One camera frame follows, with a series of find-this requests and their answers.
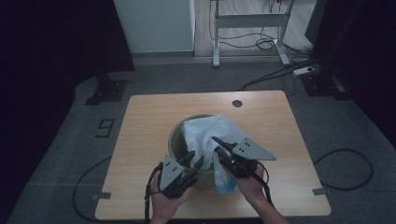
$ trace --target black stand base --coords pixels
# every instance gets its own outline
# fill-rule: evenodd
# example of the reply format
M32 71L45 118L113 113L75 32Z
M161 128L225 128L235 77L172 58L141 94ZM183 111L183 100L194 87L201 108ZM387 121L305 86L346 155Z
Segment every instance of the black stand base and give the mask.
M128 81L110 81L106 85L99 83L93 97L89 98L85 105L99 105L101 102L119 102L125 92Z
M333 96L336 100L350 100L350 96L336 77L329 82L320 82L319 76L301 75L308 96Z

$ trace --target gray carpet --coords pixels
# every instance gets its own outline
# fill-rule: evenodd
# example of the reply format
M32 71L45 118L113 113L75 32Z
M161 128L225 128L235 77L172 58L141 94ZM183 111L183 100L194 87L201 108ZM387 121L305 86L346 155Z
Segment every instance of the gray carpet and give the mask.
M180 92L235 91L252 79L282 68L280 63L209 63L139 65L136 72L110 74L128 80L120 102L84 105L97 81L91 78L76 88L76 100L47 154L26 184L8 223L90 223L73 209L72 192L92 166L112 155L123 115L132 95ZM373 178L351 191L325 187L332 213L327 217L288 217L291 223L393 223L396 211L396 150L352 101L308 97L297 77L271 79L247 91L284 90L312 161L337 148L352 148L369 158ZM102 119L114 119L108 138L96 137ZM76 204L94 218L109 162L99 165L78 187ZM316 165L321 180L350 187L364 180L369 166L359 155L340 152ZM249 220L196 220L189 223L260 223Z

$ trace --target green bowl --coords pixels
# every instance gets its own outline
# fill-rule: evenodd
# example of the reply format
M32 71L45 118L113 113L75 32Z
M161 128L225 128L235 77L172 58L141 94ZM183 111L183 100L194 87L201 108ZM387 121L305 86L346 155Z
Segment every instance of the green bowl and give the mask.
M176 161L185 157L189 151L187 150L187 144L186 141L184 140L183 136L183 122L189 119L199 119L199 118L205 118L205 117L210 117L213 115L209 114L200 114L200 115L194 115L190 116L186 119L183 119L181 122L179 122L175 128L172 130L171 134L169 135L169 141L168 141L168 150L170 156L175 159ZM190 171L190 167L185 166L186 171ZM194 185L195 188L198 189L211 189L216 186L215 184L215 177L214 177L214 168L213 164L209 167L207 170L199 170L198 171L198 181Z

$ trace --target plastic bag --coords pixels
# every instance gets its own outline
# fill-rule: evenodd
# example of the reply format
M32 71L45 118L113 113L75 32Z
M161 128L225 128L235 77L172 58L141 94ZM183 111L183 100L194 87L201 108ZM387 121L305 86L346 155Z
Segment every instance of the plastic bag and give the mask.
M201 169L209 169L213 163L216 189L218 193L233 191L236 180L220 165L219 156L214 152L219 146L211 137L216 136L224 142L238 143L248 134L225 116L211 116L199 119L189 119L183 122L183 135L188 151L195 151L191 167L204 156Z

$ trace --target wooden table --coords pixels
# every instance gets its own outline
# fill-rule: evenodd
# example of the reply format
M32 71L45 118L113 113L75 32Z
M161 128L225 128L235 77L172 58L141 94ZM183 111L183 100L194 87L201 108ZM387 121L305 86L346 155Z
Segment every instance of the wooden table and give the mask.
M234 107L233 101L242 102ZM264 161L276 209L284 216L327 216L331 208L283 91L136 95L131 97L100 199L99 219L144 218L145 187L153 168L168 154L168 137L182 119L224 115L277 156ZM257 217L238 188L229 194L197 189L175 218Z

